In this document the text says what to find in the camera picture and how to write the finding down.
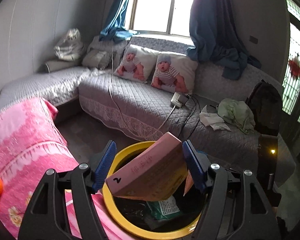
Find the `stained glass door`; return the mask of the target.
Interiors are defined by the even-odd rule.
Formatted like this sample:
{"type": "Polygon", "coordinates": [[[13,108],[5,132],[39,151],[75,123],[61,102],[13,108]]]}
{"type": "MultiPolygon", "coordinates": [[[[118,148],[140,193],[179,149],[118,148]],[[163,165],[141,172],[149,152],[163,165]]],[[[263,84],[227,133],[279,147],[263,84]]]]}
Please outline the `stained glass door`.
{"type": "MultiPolygon", "coordinates": [[[[286,0],[288,12],[300,22],[300,6],[293,0],[286,0]]],[[[300,95],[300,28],[290,21],[290,43],[288,63],[283,79],[283,111],[291,115],[300,95]]]]}

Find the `left baby print pillow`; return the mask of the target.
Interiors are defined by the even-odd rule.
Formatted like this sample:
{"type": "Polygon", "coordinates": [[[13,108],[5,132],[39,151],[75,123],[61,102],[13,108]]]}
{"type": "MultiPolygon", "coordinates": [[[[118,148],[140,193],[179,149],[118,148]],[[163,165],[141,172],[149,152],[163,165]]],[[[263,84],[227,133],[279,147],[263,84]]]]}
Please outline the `left baby print pillow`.
{"type": "Polygon", "coordinates": [[[123,79],[146,83],[155,68],[158,51],[136,45],[129,45],[114,74],[123,79]]]}

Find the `white power strip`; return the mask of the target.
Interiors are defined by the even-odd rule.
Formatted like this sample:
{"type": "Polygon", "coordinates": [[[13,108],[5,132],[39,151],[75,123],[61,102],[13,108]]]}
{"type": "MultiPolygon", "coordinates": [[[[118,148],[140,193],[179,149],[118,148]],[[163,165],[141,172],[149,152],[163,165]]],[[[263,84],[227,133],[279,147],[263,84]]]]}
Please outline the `white power strip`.
{"type": "Polygon", "coordinates": [[[171,98],[171,106],[181,108],[188,101],[189,97],[183,93],[175,92],[171,98]]]}

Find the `black backpack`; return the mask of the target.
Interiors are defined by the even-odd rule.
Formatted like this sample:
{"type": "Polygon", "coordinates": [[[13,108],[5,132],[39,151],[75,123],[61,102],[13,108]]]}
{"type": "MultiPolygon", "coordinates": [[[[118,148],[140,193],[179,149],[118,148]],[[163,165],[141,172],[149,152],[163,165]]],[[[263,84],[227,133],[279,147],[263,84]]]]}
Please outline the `black backpack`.
{"type": "Polygon", "coordinates": [[[261,134],[278,136],[283,102],[277,89],[261,80],[245,103],[254,115],[254,129],[261,134]]]}

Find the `grey quilted corner sofa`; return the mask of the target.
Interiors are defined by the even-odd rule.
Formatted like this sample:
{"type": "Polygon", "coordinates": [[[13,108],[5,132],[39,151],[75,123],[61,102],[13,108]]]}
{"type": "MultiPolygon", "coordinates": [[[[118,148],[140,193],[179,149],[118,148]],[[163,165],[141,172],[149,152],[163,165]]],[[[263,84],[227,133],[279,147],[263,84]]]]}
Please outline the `grey quilted corner sofa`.
{"type": "MultiPolygon", "coordinates": [[[[176,49],[176,52],[183,53],[185,50],[181,43],[145,37],[132,38],[130,44],[161,51],[176,49]]],[[[193,96],[201,107],[217,105],[226,98],[245,101],[261,80],[272,84],[282,95],[282,85],[277,80],[251,65],[246,67],[237,81],[225,79],[222,72],[223,67],[211,62],[199,65],[196,69],[193,96]]],[[[148,84],[115,75],[111,81],[110,68],[89,70],[77,66],[11,81],[0,92],[0,112],[34,97],[42,97],[56,107],[69,106],[68,102],[79,99],[83,111],[105,126],[117,129],[135,140],[143,140],[154,133],[170,113],[172,95],[148,84]]],[[[194,129],[190,136],[193,145],[208,153],[213,160],[238,171],[250,169],[256,172],[260,134],[257,131],[244,134],[233,125],[230,125],[231,132],[214,131],[201,122],[196,126],[200,110],[197,109],[190,117],[194,107],[189,100],[186,106],[174,110],[160,132],[149,139],[157,139],[166,131],[175,136],[181,132],[182,139],[186,139],[194,129]]],[[[278,143],[275,183],[280,187],[294,173],[296,163],[280,134],[278,143]]]]}

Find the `pink floral table cloth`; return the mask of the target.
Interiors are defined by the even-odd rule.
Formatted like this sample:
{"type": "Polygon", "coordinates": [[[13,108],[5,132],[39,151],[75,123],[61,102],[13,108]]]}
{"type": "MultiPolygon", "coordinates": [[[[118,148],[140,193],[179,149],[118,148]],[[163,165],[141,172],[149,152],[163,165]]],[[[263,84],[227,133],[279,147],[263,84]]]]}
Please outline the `pink floral table cloth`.
{"type": "MultiPolygon", "coordinates": [[[[24,100],[0,113],[0,239],[18,239],[31,197],[44,173],[73,170],[79,165],[56,128],[57,109],[41,98],[24,100]]],[[[107,239],[131,239],[110,217],[100,190],[92,195],[107,239]]],[[[71,233],[82,239],[71,190],[65,191],[71,233]]]]}

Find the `light green cloth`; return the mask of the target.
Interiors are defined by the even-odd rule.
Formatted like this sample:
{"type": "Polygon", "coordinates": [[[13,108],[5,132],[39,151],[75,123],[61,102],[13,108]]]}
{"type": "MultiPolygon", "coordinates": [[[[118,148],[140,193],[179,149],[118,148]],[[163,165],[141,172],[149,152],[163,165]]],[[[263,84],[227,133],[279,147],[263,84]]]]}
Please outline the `light green cloth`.
{"type": "Polygon", "coordinates": [[[254,131],[254,115],[244,101],[223,99],[217,107],[217,113],[225,122],[236,126],[245,134],[254,131]]]}

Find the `silver plastic bag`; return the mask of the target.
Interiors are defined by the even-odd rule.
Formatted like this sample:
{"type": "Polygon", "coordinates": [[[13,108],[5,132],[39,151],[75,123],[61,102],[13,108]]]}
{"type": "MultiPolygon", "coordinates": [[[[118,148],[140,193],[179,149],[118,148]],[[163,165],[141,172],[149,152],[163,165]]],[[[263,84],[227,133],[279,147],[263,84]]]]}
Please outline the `silver plastic bag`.
{"type": "Polygon", "coordinates": [[[85,44],[81,40],[80,31],[77,28],[69,29],[54,46],[54,52],[59,60],[79,60],[85,53],[85,44]]]}

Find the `window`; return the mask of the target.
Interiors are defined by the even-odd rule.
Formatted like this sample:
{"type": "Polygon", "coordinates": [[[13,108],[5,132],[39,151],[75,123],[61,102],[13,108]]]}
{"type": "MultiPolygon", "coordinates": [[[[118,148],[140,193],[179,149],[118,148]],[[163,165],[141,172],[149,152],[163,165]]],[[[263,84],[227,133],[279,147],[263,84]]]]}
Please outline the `window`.
{"type": "Polygon", "coordinates": [[[193,0],[129,0],[125,27],[140,33],[189,37],[193,0]]]}

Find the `grey square cushion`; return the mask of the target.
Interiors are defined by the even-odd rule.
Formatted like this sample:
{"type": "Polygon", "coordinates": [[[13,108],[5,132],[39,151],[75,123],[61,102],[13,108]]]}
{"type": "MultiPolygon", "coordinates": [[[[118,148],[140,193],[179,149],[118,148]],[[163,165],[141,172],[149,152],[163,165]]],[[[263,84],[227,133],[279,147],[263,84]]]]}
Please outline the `grey square cushion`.
{"type": "Polygon", "coordinates": [[[91,49],[83,58],[82,66],[104,70],[110,65],[111,58],[112,55],[108,51],[91,49]]]}

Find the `dark blue right curtain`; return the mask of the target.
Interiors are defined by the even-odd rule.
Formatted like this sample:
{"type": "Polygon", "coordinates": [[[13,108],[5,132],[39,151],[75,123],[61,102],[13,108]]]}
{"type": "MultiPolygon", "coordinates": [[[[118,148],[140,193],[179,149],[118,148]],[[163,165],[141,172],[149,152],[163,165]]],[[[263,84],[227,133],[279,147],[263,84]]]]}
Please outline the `dark blue right curtain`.
{"type": "Polygon", "coordinates": [[[248,64],[262,67],[237,34],[231,0],[193,0],[189,33],[193,46],[186,55],[199,63],[222,66],[226,79],[239,80],[248,64]]]}

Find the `black plastic bag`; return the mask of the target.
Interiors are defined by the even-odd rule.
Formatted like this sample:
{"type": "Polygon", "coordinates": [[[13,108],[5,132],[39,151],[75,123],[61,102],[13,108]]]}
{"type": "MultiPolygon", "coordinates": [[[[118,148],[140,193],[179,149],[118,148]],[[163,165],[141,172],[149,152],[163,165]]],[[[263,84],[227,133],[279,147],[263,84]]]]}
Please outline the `black plastic bag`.
{"type": "Polygon", "coordinates": [[[147,204],[145,201],[114,197],[114,203],[126,220],[139,228],[150,230],[150,227],[145,222],[147,215],[147,204]]]}

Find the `yellow rimmed trash bin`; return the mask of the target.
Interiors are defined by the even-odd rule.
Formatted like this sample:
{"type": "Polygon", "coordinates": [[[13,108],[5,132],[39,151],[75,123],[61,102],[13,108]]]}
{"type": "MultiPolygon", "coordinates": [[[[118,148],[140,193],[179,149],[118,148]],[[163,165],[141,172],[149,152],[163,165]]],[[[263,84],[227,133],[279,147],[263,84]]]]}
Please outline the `yellow rimmed trash bin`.
{"type": "MultiPolygon", "coordinates": [[[[129,158],[134,158],[143,152],[145,149],[149,148],[154,141],[144,141],[138,142],[136,144],[132,144],[124,149],[122,149],[114,158],[113,163],[108,172],[108,176],[111,176],[114,172],[116,172],[123,163],[129,158]]],[[[194,232],[196,225],[199,221],[200,216],[192,219],[185,227],[180,228],[178,230],[170,231],[170,232],[152,232],[143,230],[138,228],[134,224],[130,223],[122,213],[117,208],[114,197],[112,196],[110,190],[107,185],[104,185],[102,188],[102,194],[105,206],[112,217],[112,219],[119,225],[120,229],[122,229],[126,233],[132,234],[136,239],[180,239],[185,237],[190,237],[191,233],[194,232]]]]}

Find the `pink cardboard box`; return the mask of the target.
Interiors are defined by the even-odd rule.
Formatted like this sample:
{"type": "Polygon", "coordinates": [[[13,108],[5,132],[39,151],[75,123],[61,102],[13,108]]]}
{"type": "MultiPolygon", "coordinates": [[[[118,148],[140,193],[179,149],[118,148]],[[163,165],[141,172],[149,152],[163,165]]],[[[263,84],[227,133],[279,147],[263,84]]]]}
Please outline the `pink cardboard box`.
{"type": "Polygon", "coordinates": [[[167,132],[121,150],[105,184],[114,197],[156,202],[174,194],[187,175],[182,142],[167,132]]]}

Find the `green white snack bag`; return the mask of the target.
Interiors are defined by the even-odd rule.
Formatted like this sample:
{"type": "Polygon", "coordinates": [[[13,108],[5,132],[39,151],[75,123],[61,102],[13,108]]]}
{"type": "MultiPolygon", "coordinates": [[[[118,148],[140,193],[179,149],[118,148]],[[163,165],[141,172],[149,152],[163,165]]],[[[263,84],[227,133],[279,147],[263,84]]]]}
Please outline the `green white snack bag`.
{"type": "Polygon", "coordinates": [[[146,202],[146,204],[150,216],[155,220],[171,220],[183,214],[173,196],[170,196],[167,200],[146,202]]]}

